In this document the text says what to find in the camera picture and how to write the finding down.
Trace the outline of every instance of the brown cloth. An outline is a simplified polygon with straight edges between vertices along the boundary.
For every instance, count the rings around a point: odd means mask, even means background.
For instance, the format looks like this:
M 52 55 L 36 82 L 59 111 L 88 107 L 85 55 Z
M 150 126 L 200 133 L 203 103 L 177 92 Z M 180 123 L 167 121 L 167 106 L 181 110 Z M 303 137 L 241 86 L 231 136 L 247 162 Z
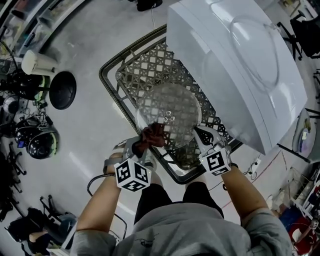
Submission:
M 144 128 L 141 140 L 132 146 L 132 152 L 140 158 L 144 151 L 151 146 L 162 148 L 165 145 L 164 128 L 164 124 L 157 122 Z

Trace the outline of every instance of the white object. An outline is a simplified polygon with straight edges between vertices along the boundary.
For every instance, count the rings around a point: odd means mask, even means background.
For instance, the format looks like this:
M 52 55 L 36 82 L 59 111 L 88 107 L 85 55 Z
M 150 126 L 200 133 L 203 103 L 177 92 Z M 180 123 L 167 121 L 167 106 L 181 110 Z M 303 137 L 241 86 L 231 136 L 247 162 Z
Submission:
M 225 148 L 199 159 L 205 170 L 214 176 L 220 176 L 231 170 L 230 155 Z
M 253 0 L 183 0 L 169 7 L 166 43 L 229 134 L 262 154 L 307 102 L 278 30 Z
M 268 196 L 268 198 L 265 200 L 266 205 L 268 206 L 269 210 L 272 210 L 274 196 L 271 194 Z
M 43 54 L 28 50 L 22 60 L 21 68 L 27 75 L 42 75 L 51 76 L 54 75 L 58 63 Z
M 253 164 L 252 166 L 251 166 L 251 171 L 252 171 L 252 173 L 251 173 L 251 177 L 254 175 L 254 173 L 257 171 L 257 169 L 258 169 L 258 166 L 260 165 L 260 163 L 261 163 L 261 160 L 259 159 L 259 158 L 257 158 L 255 161 L 254 161 L 254 163 L 256 163 L 256 164 Z
M 136 192 L 150 186 L 151 171 L 131 158 L 122 163 L 116 163 L 114 168 L 116 184 L 119 188 Z
M 292 238 L 295 242 L 297 242 L 299 240 L 299 238 L 301 237 L 302 233 L 300 231 L 299 228 L 297 228 L 295 231 L 293 231 L 292 233 Z

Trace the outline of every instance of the hand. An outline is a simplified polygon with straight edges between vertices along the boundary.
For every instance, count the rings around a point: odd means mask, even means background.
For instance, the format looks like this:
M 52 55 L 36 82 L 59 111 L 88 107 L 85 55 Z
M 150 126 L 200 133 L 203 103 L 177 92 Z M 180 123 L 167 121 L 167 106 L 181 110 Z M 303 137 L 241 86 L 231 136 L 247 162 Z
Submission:
M 109 158 L 122 158 L 122 153 L 113 153 Z M 105 174 L 114 174 L 116 172 L 115 167 L 113 165 L 108 165 L 106 168 Z

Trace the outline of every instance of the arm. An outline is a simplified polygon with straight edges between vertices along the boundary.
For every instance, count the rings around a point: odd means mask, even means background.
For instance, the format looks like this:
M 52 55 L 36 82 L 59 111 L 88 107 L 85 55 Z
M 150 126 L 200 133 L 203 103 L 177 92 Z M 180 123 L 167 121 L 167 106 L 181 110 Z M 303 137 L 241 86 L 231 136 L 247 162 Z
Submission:
M 114 153 L 110 158 L 121 156 L 121 153 Z M 108 174 L 114 172 L 115 168 L 113 166 L 107 167 Z M 76 230 L 96 230 L 108 233 L 114 218 L 120 191 L 121 189 L 117 187 L 116 177 L 106 177 L 80 215 Z
M 268 208 L 263 196 L 237 167 L 231 166 L 231 171 L 222 174 L 222 180 L 242 220 L 255 210 Z
M 48 233 L 48 231 L 46 231 L 46 230 L 43 230 L 43 231 L 40 231 L 40 232 L 31 233 L 29 235 L 29 240 L 30 240 L 31 243 L 35 243 L 38 238 L 42 237 L 43 235 L 45 235 L 47 233 Z
M 225 187 L 251 239 L 251 252 L 287 256 L 292 244 L 281 221 L 273 215 L 255 186 L 235 166 L 222 175 Z

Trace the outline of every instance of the gray t-shirt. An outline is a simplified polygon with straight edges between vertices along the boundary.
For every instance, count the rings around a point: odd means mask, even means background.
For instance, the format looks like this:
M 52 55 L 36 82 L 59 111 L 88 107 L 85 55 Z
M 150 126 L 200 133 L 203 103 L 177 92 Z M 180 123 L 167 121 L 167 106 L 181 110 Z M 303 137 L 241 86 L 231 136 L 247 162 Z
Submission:
M 147 213 L 117 246 L 108 233 L 78 231 L 71 255 L 290 256 L 291 247 L 285 227 L 268 209 L 253 212 L 241 227 L 206 205 L 177 203 Z

